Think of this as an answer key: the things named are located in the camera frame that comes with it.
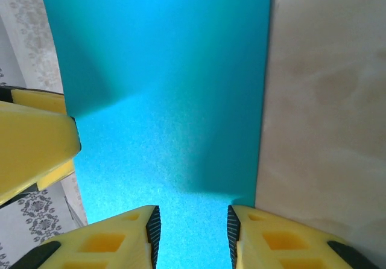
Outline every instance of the turquoise foam sheet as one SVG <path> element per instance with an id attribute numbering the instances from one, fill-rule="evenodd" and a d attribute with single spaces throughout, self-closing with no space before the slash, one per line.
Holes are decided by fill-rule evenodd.
<path id="1" fill-rule="evenodd" d="M 254 204 L 270 0 L 44 0 L 90 223 L 158 204 L 158 269 L 231 268 Z"/>

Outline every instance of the blue foam board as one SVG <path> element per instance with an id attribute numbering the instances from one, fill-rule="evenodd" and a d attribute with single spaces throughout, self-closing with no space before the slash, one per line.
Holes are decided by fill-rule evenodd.
<path id="1" fill-rule="evenodd" d="M 146 204 L 158 269 L 230 268 L 253 206 L 270 0 L 44 0 L 90 223 Z"/>

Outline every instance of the beige marble panel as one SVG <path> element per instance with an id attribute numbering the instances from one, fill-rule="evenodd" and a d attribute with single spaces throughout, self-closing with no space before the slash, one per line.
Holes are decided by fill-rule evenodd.
<path id="1" fill-rule="evenodd" d="M 256 206 L 386 268 L 386 0 L 275 0 Z"/>

